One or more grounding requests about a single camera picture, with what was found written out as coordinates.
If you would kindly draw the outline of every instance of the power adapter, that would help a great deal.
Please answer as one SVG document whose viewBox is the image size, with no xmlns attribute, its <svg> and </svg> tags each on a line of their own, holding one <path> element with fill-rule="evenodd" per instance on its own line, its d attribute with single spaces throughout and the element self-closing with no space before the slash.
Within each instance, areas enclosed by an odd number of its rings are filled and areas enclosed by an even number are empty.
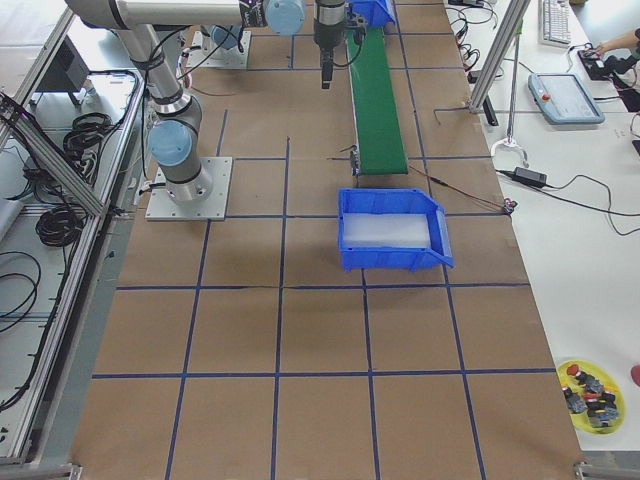
<svg viewBox="0 0 640 480">
<path fill-rule="evenodd" d="M 529 170 L 528 168 L 516 167 L 513 172 L 508 170 L 498 171 L 514 182 L 521 183 L 528 187 L 543 188 L 547 186 L 547 176 L 544 173 Z"/>
</svg>

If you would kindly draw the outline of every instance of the white foam insert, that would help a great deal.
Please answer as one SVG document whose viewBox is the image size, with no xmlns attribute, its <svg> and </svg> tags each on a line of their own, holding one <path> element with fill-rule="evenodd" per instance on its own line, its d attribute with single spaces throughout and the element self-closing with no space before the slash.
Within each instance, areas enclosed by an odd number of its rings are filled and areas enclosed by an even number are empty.
<svg viewBox="0 0 640 480">
<path fill-rule="evenodd" d="M 347 248 L 431 248 L 427 217 L 422 214 L 345 213 L 343 219 Z"/>
</svg>

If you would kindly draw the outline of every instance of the red cap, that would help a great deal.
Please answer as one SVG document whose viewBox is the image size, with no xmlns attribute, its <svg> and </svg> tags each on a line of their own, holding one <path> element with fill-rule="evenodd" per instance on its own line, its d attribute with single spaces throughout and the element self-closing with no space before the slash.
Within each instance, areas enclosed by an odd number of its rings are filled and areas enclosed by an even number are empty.
<svg viewBox="0 0 640 480">
<path fill-rule="evenodd" d="M 567 368 L 567 375 L 575 376 L 579 371 L 580 366 L 577 363 L 574 363 Z"/>
</svg>

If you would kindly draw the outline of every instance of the metal mounting plate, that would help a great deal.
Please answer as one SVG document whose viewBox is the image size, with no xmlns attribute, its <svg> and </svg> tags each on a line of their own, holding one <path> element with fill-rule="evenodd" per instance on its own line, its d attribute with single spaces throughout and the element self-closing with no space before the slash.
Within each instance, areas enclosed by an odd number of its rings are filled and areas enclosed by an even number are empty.
<svg viewBox="0 0 640 480">
<path fill-rule="evenodd" d="M 145 218 L 147 220 L 224 220 L 229 198 L 229 184 L 233 159 L 231 157 L 204 157 L 202 168 L 213 178 L 213 191 L 203 200 L 176 202 L 164 188 L 151 192 Z M 158 169 L 156 183 L 164 183 L 164 174 Z"/>
<path fill-rule="evenodd" d="M 249 44 L 251 43 L 251 32 L 244 32 L 240 44 L 244 48 L 244 53 L 240 53 L 237 48 L 231 50 L 219 49 L 211 58 L 208 58 L 200 67 L 221 68 L 225 70 L 246 70 L 249 62 Z M 200 47 L 198 50 L 192 50 L 187 60 L 187 68 L 193 68 L 204 60 L 208 55 L 202 50 L 202 33 L 196 32 L 193 36 L 191 48 Z"/>
</svg>

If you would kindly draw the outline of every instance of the green conveyor belt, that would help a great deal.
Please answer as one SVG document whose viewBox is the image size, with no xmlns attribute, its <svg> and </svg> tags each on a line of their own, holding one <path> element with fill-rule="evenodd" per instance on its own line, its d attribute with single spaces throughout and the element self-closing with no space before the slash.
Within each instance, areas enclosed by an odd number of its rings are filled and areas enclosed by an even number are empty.
<svg viewBox="0 0 640 480">
<path fill-rule="evenodd" d="M 349 57 L 358 46 L 349 37 Z M 360 56 L 349 67 L 361 175 L 407 173 L 382 28 L 367 30 Z"/>
</svg>

